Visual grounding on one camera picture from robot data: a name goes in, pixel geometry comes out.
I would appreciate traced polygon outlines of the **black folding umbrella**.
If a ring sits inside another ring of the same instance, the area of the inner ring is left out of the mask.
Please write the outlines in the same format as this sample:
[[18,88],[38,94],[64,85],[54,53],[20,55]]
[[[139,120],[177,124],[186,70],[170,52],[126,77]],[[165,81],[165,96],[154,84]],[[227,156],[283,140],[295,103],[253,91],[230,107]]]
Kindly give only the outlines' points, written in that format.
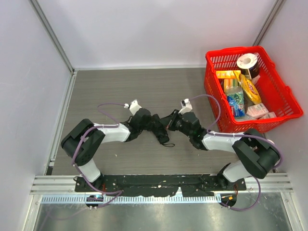
[[161,123],[158,114],[151,116],[149,123],[146,125],[146,130],[152,132],[161,145],[169,148],[175,146],[175,144],[169,143],[168,133],[164,125]]

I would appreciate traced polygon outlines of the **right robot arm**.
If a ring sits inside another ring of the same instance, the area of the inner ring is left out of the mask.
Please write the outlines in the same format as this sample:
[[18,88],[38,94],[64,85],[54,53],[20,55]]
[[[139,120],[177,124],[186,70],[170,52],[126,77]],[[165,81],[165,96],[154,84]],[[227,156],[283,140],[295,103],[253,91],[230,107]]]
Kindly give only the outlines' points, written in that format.
[[282,160],[275,144],[253,128],[240,133],[215,132],[202,127],[193,112],[181,114],[178,110],[174,110],[166,121],[168,130],[186,135],[196,149],[237,155],[237,162],[225,165],[217,174],[218,184],[223,189],[231,188],[243,178],[263,179]]

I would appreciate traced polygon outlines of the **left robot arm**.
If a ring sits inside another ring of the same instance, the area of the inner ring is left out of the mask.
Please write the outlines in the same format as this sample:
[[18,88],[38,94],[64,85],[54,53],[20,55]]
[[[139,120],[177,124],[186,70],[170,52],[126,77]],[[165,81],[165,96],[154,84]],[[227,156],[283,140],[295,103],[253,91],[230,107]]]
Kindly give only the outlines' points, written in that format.
[[83,119],[63,138],[61,148],[74,160],[74,164],[89,183],[101,190],[103,174],[93,160],[100,145],[114,141],[132,141],[150,121],[151,113],[145,108],[140,108],[128,121],[121,122],[118,126],[94,124],[89,119]]

